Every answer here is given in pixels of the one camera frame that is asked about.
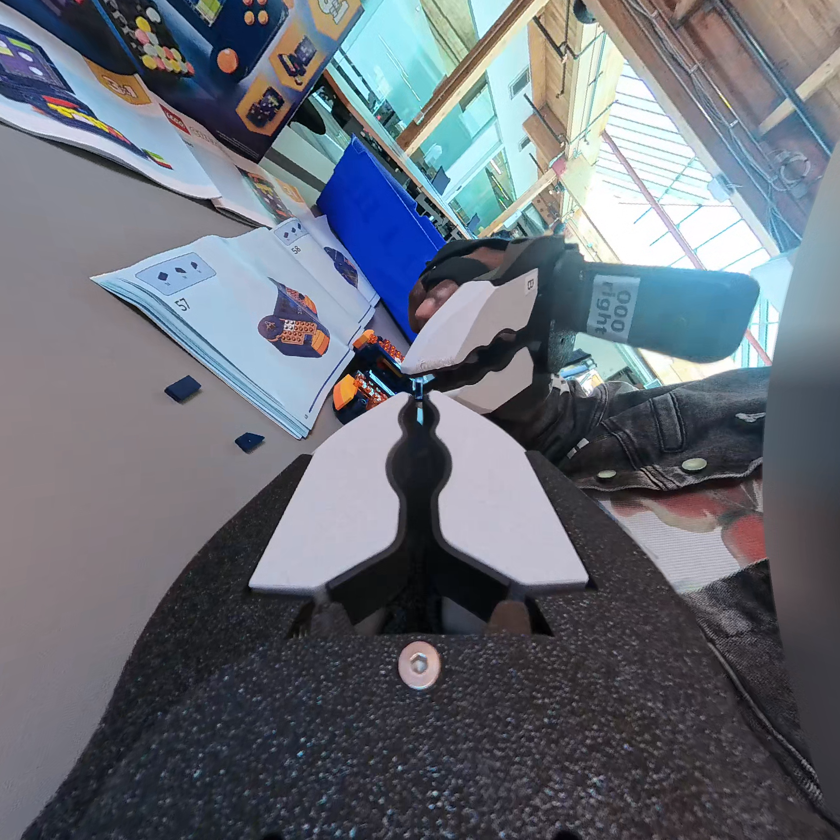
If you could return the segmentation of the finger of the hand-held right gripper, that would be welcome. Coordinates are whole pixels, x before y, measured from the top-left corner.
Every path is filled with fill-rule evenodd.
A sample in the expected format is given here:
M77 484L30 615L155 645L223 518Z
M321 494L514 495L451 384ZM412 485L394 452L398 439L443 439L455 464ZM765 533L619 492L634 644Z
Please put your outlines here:
M529 336L539 271L505 283L470 280L428 320L406 352L402 372L433 376L436 387L530 387L542 382Z
M493 344L436 371L429 393L442 394L474 413L487 415L530 387L532 379L533 360L527 346Z

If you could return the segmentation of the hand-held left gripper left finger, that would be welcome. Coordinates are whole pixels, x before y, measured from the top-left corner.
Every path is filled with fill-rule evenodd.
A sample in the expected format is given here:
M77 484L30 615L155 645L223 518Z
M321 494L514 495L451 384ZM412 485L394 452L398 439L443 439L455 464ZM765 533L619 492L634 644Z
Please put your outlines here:
M404 587L401 500L387 461L414 401L394 395L327 438L312 454L254 573L250 590L387 603Z

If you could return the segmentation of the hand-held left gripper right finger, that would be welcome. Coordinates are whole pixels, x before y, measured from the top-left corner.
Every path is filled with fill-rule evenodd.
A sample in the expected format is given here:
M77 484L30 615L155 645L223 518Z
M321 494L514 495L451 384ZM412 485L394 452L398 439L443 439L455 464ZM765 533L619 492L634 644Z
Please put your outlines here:
M503 601L584 589L589 575L524 447L440 392L427 407L446 466L434 499L442 595Z

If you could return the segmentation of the dark blue orange brick model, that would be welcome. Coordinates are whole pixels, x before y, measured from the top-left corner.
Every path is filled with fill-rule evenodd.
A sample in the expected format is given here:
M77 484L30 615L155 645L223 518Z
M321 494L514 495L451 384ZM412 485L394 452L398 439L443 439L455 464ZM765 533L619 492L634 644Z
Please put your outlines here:
M412 390L403 372L404 354L390 340L367 329L352 347L353 358L332 388L333 413L342 425Z

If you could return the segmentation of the thick instruction booklet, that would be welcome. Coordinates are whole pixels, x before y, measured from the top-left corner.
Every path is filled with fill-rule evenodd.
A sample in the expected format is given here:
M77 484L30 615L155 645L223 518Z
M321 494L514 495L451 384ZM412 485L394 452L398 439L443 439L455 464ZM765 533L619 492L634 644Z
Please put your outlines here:
M296 217L91 280L297 439L310 434L379 300L348 252L321 245Z

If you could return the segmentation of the person's right hand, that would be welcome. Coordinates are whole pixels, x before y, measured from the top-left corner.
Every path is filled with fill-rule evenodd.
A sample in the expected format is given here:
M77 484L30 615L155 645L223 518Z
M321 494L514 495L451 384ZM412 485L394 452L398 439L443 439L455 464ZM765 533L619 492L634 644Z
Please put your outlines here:
M408 296L408 320L419 333L457 289L501 266L508 249L503 238L458 240L430 259Z

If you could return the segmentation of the blue plastic bin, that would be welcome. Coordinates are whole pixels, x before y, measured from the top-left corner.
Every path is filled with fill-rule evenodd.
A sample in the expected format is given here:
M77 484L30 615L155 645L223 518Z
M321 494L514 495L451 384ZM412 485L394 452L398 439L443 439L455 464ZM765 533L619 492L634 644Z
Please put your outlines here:
M408 297L427 262L445 245L443 236L355 136L335 165L318 205L396 324L414 341Z

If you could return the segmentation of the arcade cover instruction booklet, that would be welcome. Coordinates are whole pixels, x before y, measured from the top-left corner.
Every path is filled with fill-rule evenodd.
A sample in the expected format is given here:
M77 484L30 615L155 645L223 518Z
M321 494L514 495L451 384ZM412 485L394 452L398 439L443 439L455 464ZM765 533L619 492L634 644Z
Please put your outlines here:
M178 117L175 125L193 157L215 185L216 210L252 224L273 228L290 217L313 218L296 187L270 174L257 163L228 150L203 126Z

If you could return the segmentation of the blue yellow toy brick box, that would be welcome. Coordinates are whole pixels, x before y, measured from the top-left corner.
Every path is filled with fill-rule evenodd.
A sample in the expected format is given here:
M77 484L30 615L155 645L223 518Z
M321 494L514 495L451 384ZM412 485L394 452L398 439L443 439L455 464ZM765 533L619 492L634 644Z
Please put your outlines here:
M363 13L359 1L23 1L84 57L259 163Z

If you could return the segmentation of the computer cover instruction booklet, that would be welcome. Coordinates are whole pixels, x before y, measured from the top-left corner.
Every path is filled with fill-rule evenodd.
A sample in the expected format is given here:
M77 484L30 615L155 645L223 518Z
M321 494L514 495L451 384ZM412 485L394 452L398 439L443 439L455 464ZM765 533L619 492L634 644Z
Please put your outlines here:
M5 5L1 119L98 154L184 196L221 196L139 76L100 67Z

